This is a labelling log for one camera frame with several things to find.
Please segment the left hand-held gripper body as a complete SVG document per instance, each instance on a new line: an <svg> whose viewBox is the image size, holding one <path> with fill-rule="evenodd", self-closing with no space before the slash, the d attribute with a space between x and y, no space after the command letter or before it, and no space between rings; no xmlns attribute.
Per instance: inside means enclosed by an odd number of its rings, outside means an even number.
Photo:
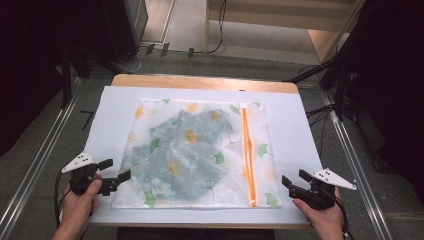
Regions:
<svg viewBox="0 0 424 240"><path fill-rule="evenodd" d="M70 189L76 195L83 195L91 183L96 180L95 174L100 171L97 162L88 153L82 152L65 165L61 172L69 173ZM111 192L116 192L118 188L118 178L102 178L102 186L98 194L109 196Z"/></svg>

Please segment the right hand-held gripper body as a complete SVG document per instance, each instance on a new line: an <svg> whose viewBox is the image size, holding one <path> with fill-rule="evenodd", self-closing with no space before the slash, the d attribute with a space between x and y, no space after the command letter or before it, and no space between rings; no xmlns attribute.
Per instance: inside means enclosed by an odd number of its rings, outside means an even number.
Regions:
<svg viewBox="0 0 424 240"><path fill-rule="evenodd" d="M354 183L342 178L329 168L310 174L312 180L309 189L296 186L292 183L293 189L289 191L289 196L293 199L301 199L312 209L326 210L334 206L336 202L335 188L342 187L356 190Z"/></svg>

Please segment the leaf print mesh laundry bag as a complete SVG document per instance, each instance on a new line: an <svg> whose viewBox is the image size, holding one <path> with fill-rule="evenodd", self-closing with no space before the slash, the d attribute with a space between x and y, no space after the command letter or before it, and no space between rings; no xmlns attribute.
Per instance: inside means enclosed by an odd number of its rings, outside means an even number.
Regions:
<svg viewBox="0 0 424 240"><path fill-rule="evenodd" d="M216 147L223 152L226 174L213 188L197 199L155 200L140 197L124 182L112 201L124 208L277 208L282 200L272 149L267 111L259 102L189 101L182 99L142 99L129 131L123 159L129 147L142 135L181 111L198 114L213 109L226 112L233 131L219 138Z"/></svg>

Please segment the person's right hand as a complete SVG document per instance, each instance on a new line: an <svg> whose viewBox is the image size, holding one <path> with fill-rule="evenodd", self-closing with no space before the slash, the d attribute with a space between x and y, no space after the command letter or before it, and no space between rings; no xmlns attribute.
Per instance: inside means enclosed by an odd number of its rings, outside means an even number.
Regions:
<svg viewBox="0 0 424 240"><path fill-rule="evenodd" d="M342 231L344 215L339 207L333 206L326 210L315 210L301 199L295 198L292 202L304 214L306 221L313 226L316 236L318 231L330 229Z"/></svg>

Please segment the person's left hand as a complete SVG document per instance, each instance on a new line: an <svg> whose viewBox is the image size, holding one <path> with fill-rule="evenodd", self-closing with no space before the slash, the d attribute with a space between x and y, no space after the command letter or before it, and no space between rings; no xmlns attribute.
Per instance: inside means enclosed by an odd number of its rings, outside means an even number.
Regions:
<svg viewBox="0 0 424 240"><path fill-rule="evenodd" d="M79 196L70 192L64 199L62 221L65 225L86 225L88 227L88 218L94 214L98 207L98 191L102 186L102 175L96 173L94 180L87 191Z"/></svg>

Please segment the white table sheet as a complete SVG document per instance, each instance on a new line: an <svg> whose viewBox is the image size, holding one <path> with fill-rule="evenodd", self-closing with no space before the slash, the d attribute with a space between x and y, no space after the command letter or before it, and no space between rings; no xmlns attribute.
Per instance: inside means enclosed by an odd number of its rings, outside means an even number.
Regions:
<svg viewBox="0 0 424 240"><path fill-rule="evenodd" d="M298 171L314 172L322 168L300 95L296 92L107 86L85 146L85 151L96 160L114 160L114 166L105 170L104 176L117 174L137 102L145 98L263 102L269 116L277 175L286 176L295 184L305 187L307 183L298 177ZM283 203L275 209L113 209L113 198L101 197L100 207L90 217L90 223L131 227L306 228L308 223L288 197L288 190L281 186L279 191Z"/></svg>

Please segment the blue patterned garment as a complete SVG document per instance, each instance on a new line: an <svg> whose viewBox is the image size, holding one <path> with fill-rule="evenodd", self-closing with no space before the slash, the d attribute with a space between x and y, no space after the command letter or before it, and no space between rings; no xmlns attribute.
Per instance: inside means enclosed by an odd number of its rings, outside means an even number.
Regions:
<svg viewBox="0 0 424 240"><path fill-rule="evenodd" d="M129 147L122 168L132 172L130 184L144 199L197 199L212 193L226 174L225 157L216 143L232 131L222 110L181 111Z"/></svg>

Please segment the black metal stand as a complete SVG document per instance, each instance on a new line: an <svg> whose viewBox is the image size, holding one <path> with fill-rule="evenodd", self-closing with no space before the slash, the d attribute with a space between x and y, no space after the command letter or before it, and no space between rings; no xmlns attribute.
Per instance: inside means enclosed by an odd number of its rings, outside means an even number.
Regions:
<svg viewBox="0 0 424 240"><path fill-rule="evenodd" d="M288 82L297 84L307 78L324 71L325 74L319 81L319 86L322 90L330 90L333 86L336 87L334 95L334 111L339 121L343 120L343 98L347 85L348 72L345 64L336 57L320 64L313 66L311 69L300 73L298 76L288 79Z"/></svg>
<svg viewBox="0 0 424 240"><path fill-rule="evenodd" d="M122 73L122 70L112 65L95 52L78 45L66 46L61 53L61 58L62 109L64 109L72 99L71 68L74 68L78 76L88 78L91 74L91 69L86 59L91 59L114 74Z"/></svg>

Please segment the wooden table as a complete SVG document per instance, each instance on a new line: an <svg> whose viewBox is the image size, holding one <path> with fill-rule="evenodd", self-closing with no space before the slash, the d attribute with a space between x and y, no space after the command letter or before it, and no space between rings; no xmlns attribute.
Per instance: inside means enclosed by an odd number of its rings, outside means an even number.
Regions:
<svg viewBox="0 0 424 240"><path fill-rule="evenodd" d="M149 87L189 90L239 90L266 93L298 93L297 87L292 83L166 75L120 74L114 77L111 87Z"/></svg>

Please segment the dark curtain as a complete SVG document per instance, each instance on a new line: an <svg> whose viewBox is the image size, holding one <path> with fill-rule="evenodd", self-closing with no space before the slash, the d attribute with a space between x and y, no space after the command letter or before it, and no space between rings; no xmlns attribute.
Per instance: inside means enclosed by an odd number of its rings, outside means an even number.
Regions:
<svg viewBox="0 0 424 240"><path fill-rule="evenodd" d="M58 92L61 53L92 0L0 0L0 156Z"/></svg>
<svg viewBox="0 0 424 240"><path fill-rule="evenodd" d="M424 204L424 0L366 0L347 44L346 95L375 124L374 153Z"/></svg>

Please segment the dark cabinet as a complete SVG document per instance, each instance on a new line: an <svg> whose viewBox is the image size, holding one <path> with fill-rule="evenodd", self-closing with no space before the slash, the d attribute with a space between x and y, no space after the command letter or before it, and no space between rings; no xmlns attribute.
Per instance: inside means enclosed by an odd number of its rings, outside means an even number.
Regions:
<svg viewBox="0 0 424 240"><path fill-rule="evenodd" d="M111 36L111 60L135 55L148 22L145 0L101 0Z"/></svg>

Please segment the metal floor rail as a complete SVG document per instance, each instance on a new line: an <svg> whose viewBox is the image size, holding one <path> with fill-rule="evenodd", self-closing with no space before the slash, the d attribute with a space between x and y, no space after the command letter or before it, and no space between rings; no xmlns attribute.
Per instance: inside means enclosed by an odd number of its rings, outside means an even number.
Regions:
<svg viewBox="0 0 424 240"><path fill-rule="evenodd" d="M9 201L5 213L0 220L0 240L7 240L11 234L16 221L25 207L25 204L33 191L33 188L38 181L52 150L75 107L81 88L84 86L85 82L86 79L80 77L77 77L73 81L71 90L74 92L74 95L71 97L70 102L59 111L52 127L35 155L29 169L26 171L26 174L20 182L15 194Z"/></svg>
<svg viewBox="0 0 424 240"><path fill-rule="evenodd" d="M357 190L341 190L349 231L354 239L394 240L345 122L339 120L333 109L324 115L318 149L325 168L357 186Z"/></svg>

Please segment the light wooden frame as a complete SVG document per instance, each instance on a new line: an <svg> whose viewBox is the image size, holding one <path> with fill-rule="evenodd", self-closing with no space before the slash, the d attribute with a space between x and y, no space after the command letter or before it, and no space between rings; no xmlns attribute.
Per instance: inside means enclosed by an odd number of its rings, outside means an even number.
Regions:
<svg viewBox="0 0 424 240"><path fill-rule="evenodd" d="M366 0L226 0L229 22L307 29L321 62L340 52Z"/></svg>

